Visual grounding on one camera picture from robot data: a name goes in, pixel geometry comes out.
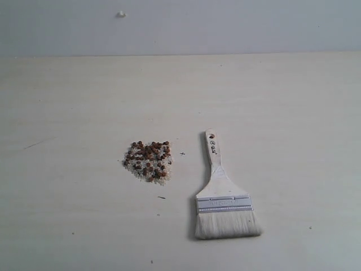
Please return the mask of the white wall hook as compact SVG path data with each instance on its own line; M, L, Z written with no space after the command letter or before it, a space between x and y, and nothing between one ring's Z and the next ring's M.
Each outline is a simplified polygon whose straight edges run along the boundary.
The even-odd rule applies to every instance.
M117 18L125 18L127 16L126 13L124 13L123 11L119 11L117 14L116 14L116 17Z

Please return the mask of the scattered brown pellets and grains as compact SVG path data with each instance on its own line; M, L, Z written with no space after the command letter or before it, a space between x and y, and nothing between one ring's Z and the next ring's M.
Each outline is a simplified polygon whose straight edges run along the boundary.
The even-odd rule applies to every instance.
M169 141L132 142L120 163L141 181L164 186L171 180L174 164L171 147Z

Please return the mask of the wooden paint brush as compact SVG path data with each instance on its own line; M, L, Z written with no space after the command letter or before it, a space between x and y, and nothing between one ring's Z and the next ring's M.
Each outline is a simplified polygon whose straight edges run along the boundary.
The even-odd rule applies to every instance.
M205 140L210 178L196 194L195 237L208 240L260 236L262 228L257 222L249 193L226 175L215 130L206 130Z

